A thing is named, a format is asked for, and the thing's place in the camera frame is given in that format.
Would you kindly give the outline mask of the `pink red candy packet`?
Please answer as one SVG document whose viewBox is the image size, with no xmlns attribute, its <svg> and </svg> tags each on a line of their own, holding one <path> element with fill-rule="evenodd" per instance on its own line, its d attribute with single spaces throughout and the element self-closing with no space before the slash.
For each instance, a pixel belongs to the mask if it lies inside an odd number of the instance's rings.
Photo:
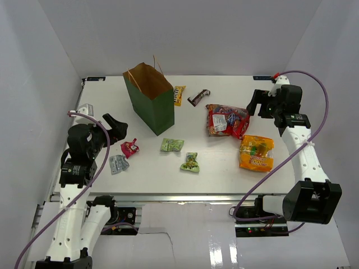
<svg viewBox="0 0 359 269">
<path fill-rule="evenodd" d="M 131 142 L 124 142 L 121 144 L 121 150 L 125 158 L 130 158 L 133 154 L 140 151 L 138 145 L 136 144 L 137 139 L 134 138 Z"/>
</svg>

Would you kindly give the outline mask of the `silver grey snack packet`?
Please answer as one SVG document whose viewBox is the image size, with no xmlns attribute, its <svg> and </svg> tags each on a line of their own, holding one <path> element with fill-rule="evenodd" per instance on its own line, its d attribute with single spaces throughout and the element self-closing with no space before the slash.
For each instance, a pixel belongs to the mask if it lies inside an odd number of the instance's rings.
<svg viewBox="0 0 359 269">
<path fill-rule="evenodd" d="M 109 158 L 111 174 L 115 175 L 127 170 L 130 165 L 124 155 L 114 155 Z"/>
</svg>

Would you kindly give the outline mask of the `large red snack bag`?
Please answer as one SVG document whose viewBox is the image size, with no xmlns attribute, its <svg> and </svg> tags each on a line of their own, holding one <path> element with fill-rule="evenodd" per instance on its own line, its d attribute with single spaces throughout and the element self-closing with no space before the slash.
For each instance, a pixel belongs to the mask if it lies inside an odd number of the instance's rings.
<svg viewBox="0 0 359 269">
<path fill-rule="evenodd" d="M 250 124 L 246 109 L 220 104 L 207 104 L 206 109 L 209 136 L 233 136 L 239 140 L 243 139 Z"/>
</svg>

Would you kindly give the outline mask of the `green brown paper bag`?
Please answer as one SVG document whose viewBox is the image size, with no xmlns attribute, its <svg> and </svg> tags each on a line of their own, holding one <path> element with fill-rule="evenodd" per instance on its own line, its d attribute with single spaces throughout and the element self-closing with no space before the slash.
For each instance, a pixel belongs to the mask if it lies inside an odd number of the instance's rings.
<svg viewBox="0 0 359 269">
<path fill-rule="evenodd" d="M 174 88 L 165 78 L 160 63 L 144 62 L 123 73 L 134 112 L 160 135 L 174 125 Z"/>
</svg>

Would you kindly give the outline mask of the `light green candy packet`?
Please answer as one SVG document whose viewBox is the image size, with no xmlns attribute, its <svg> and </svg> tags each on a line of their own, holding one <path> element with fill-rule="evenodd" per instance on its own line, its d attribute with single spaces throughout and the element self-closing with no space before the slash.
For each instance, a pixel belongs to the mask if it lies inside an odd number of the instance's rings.
<svg viewBox="0 0 359 269">
<path fill-rule="evenodd" d="M 171 138 L 163 138 L 160 150 L 163 152 L 179 152 L 184 146 L 184 140 L 175 140 Z"/>
</svg>

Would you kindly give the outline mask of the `orange snack bag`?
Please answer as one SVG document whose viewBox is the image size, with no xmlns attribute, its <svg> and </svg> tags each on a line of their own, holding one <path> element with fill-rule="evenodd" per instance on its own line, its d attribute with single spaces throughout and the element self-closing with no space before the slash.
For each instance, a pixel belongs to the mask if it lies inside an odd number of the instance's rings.
<svg viewBox="0 0 359 269">
<path fill-rule="evenodd" d="M 244 135 L 239 150 L 239 167 L 251 171 L 270 172 L 274 165 L 274 140 Z"/>
</svg>

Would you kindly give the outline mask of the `dark brown chocolate bar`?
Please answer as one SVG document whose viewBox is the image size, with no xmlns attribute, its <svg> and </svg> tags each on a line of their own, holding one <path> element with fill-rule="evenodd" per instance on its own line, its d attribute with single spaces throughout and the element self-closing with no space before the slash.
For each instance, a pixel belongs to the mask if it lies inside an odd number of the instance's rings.
<svg viewBox="0 0 359 269">
<path fill-rule="evenodd" d="M 208 89 L 203 89 L 200 92 L 198 92 L 197 94 L 189 97 L 187 99 L 187 101 L 194 107 L 196 107 L 198 105 L 198 103 L 202 100 L 203 97 L 205 96 L 210 96 L 211 92 Z"/>
</svg>

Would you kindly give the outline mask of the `yellow m&m candy packet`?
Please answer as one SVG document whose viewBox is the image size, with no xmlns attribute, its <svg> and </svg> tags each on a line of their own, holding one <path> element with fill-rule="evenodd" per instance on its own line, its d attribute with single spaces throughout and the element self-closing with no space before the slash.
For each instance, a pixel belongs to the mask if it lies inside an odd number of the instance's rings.
<svg viewBox="0 0 359 269">
<path fill-rule="evenodd" d="M 175 106 L 181 106 L 182 104 L 182 95 L 184 90 L 186 89 L 186 86 L 175 86 L 174 87 L 174 105 Z"/>
</svg>

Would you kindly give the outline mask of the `green yellow candy packet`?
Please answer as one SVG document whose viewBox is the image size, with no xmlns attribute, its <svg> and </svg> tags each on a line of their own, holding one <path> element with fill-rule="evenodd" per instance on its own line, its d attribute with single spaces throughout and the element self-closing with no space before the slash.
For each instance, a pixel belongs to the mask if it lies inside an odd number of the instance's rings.
<svg viewBox="0 0 359 269">
<path fill-rule="evenodd" d="M 200 167 L 196 159 L 197 152 L 188 152 L 186 154 L 186 161 L 180 166 L 180 169 L 183 171 L 198 173 L 200 171 Z"/>
</svg>

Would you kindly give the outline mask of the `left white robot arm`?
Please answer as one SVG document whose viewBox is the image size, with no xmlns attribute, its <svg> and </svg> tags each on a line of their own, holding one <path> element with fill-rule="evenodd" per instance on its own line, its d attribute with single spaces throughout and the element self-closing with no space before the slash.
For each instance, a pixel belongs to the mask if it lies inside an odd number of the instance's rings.
<svg viewBox="0 0 359 269">
<path fill-rule="evenodd" d="M 36 268 L 92 268 L 94 245 L 104 225 L 118 219 L 118 209 L 111 196 L 95 199 L 94 209 L 88 205 L 90 188 L 105 165 L 97 166 L 95 159 L 102 149 L 123 140 L 128 125 L 110 114 L 103 119 L 106 129 L 91 116 L 69 112 L 89 122 L 78 123 L 68 130 L 68 148 L 61 157 L 59 213 L 50 221 L 56 224 L 52 242 Z"/>
</svg>

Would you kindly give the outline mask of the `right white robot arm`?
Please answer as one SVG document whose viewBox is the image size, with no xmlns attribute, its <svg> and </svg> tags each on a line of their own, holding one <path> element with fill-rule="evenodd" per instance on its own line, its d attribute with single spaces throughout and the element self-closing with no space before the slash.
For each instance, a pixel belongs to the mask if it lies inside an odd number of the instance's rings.
<svg viewBox="0 0 359 269">
<path fill-rule="evenodd" d="M 247 106 L 250 115 L 259 106 L 261 118 L 274 119 L 296 181 L 286 195 L 261 194 L 256 198 L 253 216 L 262 224 L 274 215 L 287 221 L 328 224 L 342 195 L 340 185 L 332 183 L 323 171 L 309 141 L 311 125 L 307 115 L 300 113 L 301 99 L 299 86 L 282 85 L 274 91 L 255 90 Z"/>
</svg>

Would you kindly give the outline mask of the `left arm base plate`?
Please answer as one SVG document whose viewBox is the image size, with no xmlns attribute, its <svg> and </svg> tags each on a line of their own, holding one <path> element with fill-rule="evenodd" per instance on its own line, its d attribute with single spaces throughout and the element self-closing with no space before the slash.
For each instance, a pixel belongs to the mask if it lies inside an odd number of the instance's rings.
<svg viewBox="0 0 359 269">
<path fill-rule="evenodd" d="M 114 225 L 116 223 L 130 223 L 132 225 L 136 222 L 136 207 L 114 207 L 111 211 L 111 218 L 106 222 L 105 226 Z"/>
</svg>

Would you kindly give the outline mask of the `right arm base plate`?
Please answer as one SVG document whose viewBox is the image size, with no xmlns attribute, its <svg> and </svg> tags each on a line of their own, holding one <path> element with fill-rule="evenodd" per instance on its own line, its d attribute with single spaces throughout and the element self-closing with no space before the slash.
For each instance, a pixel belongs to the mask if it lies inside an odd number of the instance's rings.
<svg viewBox="0 0 359 269">
<path fill-rule="evenodd" d="M 256 218 L 254 206 L 241 206 L 236 212 L 236 217 L 243 219 Z M 236 238 L 262 238 L 288 236 L 287 222 L 283 218 L 256 221 L 235 220 Z"/>
</svg>

